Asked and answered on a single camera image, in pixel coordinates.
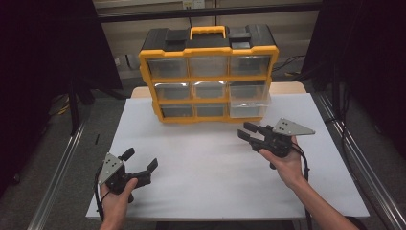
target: person's right hand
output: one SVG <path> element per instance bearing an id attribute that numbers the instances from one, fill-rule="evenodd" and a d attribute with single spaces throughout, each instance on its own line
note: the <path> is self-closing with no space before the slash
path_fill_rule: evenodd
<path id="1" fill-rule="evenodd" d="M 295 136 L 292 136 L 292 142 L 298 143 Z M 280 158 L 266 149 L 261 149 L 259 153 L 277 168 L 279 176 L 288 188 L 292 189 L 295 184 L 304 179 L 301 155 L 295 150 L 291 150 L 284 158 Z"/>

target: storage organizer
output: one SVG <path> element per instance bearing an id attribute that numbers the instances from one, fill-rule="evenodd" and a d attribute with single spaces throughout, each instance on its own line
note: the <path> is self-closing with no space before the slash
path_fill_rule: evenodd
<path id="1" fill-rule="evenodd" d="M 164 123 L 259 121 L 278 48 L 266 25 L 150 30 L 139 58 Z"/>

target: forearm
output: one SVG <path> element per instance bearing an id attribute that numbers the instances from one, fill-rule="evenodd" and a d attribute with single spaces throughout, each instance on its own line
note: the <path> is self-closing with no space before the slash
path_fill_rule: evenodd
<path id="1" fill-rule="evenodd" d="M 291 189 L 322 229 L 357 229 L 314 191 L 305 179 L 297 181 Z"/>

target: white table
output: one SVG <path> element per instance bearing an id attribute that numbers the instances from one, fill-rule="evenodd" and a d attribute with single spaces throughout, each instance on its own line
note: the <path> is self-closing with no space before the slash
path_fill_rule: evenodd
<path id="1" fill-rule="evenodd" d="M 299 136 L 310 168 L 309 181 L 346 216 L 369 215 L 349 172 L 309 94 L 272 95 L 260 122 L 281 117 L 316 130 Z M 129 99 L 110 152 L 136 151 L 126 171 L 144 170 L 153 158 L 159 166 L 152 183 L 133 191 L 127 217 L 137 220 L 276 220 L 305 217 L 305 208 L 276 171 L 248 143 L 237 138 L 242 124 L 162 124 L 151 98 Z M 98 219 L 93 198 L 86 214 Z"/>

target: yellow handle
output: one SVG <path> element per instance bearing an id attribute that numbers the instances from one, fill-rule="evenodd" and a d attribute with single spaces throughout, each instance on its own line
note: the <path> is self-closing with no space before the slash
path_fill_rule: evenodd
<path id="1" fill-rule="evenodd" d="M 216 34 L 222 33 L 223 38 L 226 38 L 226 28 L 224 26 L 213 27 L 192 27 L 191 28 L 191 40 L 195 34 Z"/>

